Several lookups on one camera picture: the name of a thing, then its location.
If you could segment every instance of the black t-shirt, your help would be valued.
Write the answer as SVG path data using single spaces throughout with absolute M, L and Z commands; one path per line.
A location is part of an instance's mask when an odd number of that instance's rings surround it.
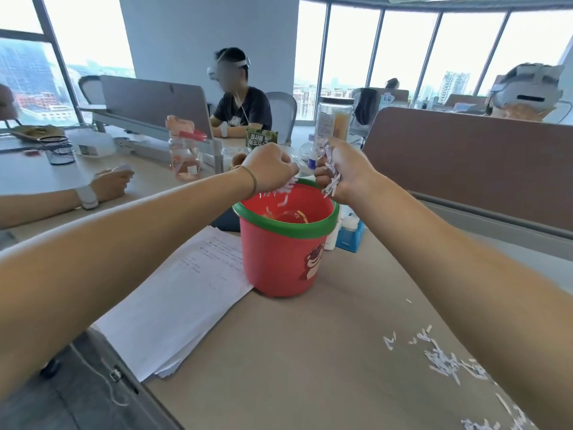
M 270 113 L 267 95 L 256 87 L 249 87 L 242 108 L 237 107 L 233 94 L 225 93 L 213 116 L 221 122 L 227 122 L 230 127 L 240 127 L 251 123 L 261 124 L 262 129 L 273 128 L 273 116 Z

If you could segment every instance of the stack of paper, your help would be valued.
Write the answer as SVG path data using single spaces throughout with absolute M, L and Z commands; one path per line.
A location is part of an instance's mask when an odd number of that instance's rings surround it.
M 139 381 L 165 377 L 252 288 L 243 273 L 241 239 L 209 226 L 94 327 Z

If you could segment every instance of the window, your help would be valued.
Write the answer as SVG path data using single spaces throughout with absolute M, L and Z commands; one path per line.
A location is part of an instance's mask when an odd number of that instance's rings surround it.
M 384 87 L 395 77 L 400 89 L 413 95 L 437 18 L 437 13 L 386 11 L 370 80 L 372 87 Z
M 452 93 L 471 95 L 493 48 L 505 13 L 444 13 L 435 39 L 420 100 Z
M 572 35 L 572 10 L 512 13 L 479 94 L 488 95 L 496 77 L 519 64 L 558 64 Z
M 83 76 L 135 77 L 119 0 L 44 0 L 44 4 L 80 104 L 88 104 L 77 85 Z M 84 113 L 84 118 L 89 123 L 91 113 Z
M 32 0 L 0 0 L 0 28 L 42 33 Z
M 78 122 L 51 44 L 0 38 L 0 83 L 12 90 L 23 124 Z
M 332 6 L 321 96 L 348 98 L 365 86 L 379 17 L 379 10 Z
M 326 5 L 300 0 L 296 35 L 295 85 L 297 120 L 315 118 L 316 90 L 319 80 Z

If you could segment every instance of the tissue box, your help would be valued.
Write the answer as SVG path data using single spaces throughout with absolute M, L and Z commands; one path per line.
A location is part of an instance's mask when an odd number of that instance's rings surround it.
M 346 228 L 340 228 L 338 231 L 338 238 L 336 239 L 336 247 L 344 249 L 345 251 L 358 252 L 358 247 L 360 247 L 360 242 L 362 241 L 362 235 L 364 234 L 365 225 L 362 220 L 358 222 L 358 228 L 355 231 L 351 231 Z

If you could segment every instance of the vr headset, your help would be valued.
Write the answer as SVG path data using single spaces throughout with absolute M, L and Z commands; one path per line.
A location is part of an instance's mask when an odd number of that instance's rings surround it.
M 238 67 L 249 67 L 250 60 L 248 57 L 245 60 L 241 60 L 240 62 L 227 62 L 221 60 L 221 58 L 225 55 L 225 53 L 221 54 L 221 56 L 217 59 L 213 66 L 207 68 L 207 75 L 209 75 L 209 79 L 213 81 L 219 81 L 220 79 L 230 79 L 233 74 L 238 75 Z
M 491 103 L 497 108 L 524 104 L 540 113 L 552 108 L 563 97 L 558 86 L 564 68 L 544 64 L 518 66 L 515 77 L 492 87 Z

